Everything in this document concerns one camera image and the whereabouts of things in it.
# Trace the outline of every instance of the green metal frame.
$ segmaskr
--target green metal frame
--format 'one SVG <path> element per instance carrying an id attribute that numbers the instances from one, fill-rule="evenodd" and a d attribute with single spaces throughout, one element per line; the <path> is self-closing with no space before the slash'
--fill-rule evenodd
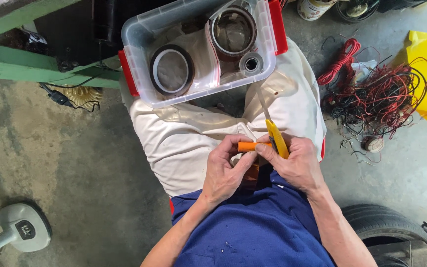
<path id="1" fill-rule="evenodd" d="M 0 17 L 0 34 L 78 1 L 80 0 L 34 0 Z M 94 65 L 96 63 L 78 66 L 73 71 L 62 73 L 58 70 L 56 59 L 53 57 L 0 46 L 0 79 L 76 85 L 97 76 L 86 85 L 119 87 L 120 72 L 102 71 Z"/>

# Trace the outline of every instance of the person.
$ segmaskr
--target person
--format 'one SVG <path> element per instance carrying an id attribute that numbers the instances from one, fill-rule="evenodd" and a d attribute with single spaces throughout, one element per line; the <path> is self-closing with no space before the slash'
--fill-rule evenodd
<path id="1" fill-rule="evenodd" d="M 152 109 L 122 87 L 151 169 L 174 205 L 173 227 L 142 267 L 377 266 L 321 173 L 325 125 L 312 69 L 289 38 L 276 60 L 261 89 L 288 159 L 264 144 L 237 151 L 239 142 L 269 142 L 254 84 L 242 118 L 188 103 Z M 258 180 L 270 184 L 235 193 L 258 156 L 267 161 Z"/>

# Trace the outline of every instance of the hand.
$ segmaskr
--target hand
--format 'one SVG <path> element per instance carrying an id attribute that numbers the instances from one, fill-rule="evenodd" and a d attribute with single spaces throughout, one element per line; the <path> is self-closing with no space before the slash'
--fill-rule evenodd
<path id="1" fill-rule="evenodd" d="M 310 195 L 325 187 L 324 178 L 317 161 L 316 147 L 309 138 L 300 138 L 282 133 L 289 149 L 287 160 L 281 158 L 276 151 L 264 144 L 259 144 L 255 150 L 273 165 L 278 174 L 293 187 Z M 259 143 L 269 143 L 268 135 L 257 139 Z"/>
<path id="2" fill-rule="evenodd" d="M 253 164 L 258 154 L 248 152 L 232 168 L 230 159 L 237 155 L 239 142 L 253 142 L 244 135 L 227 135 L 223 141 L 210 152 L 207 160 L 207 174 L 199 199 L 205 198 L 215 208 L 231 197 L 240 186 L 241 179 Z"/>

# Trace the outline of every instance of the yellow utility knife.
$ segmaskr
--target yellow utility knife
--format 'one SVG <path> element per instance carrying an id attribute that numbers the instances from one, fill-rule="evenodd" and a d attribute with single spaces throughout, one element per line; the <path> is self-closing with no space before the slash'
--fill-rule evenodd
<path id="1" fill-rule="evenodd" d="M 274 122 L 271 120 L 270 113 L 268 112 L 268 108 L 265 103 L 265 98 L 263 96 L 263 93 L 261 92 L 261 86 L 263 85 L 265 80 L 256 82 L 254 86 L 256 86 L 256 93 L 258 94 L 259 102 L 261 103 L 261 106 L 263 107 L 263 111 L 265 113 L 266 128 L 268 129 L 268 134 L 270 135 L 271 145 L 281 158 L 287 159 L 289 157 L 288 147 L 284 142 L 281 132 L 276 127 L 276 124 L 274 124 Z"/>

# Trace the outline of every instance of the blue shirt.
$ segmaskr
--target blue shirt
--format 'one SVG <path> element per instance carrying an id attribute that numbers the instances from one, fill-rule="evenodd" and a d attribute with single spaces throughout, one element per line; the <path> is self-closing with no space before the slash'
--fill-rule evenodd
<path id="1" fill-rule="evenodd" d="M 252 195 L 234 195 L 207 216 L 192 232 L 174 266 L 334 267 L 321 245 L 305 195 L 294 190 L 272 168 L 267 174 L 270 187 Z M 200 192 L 171 199 L 173 225 Z"/>

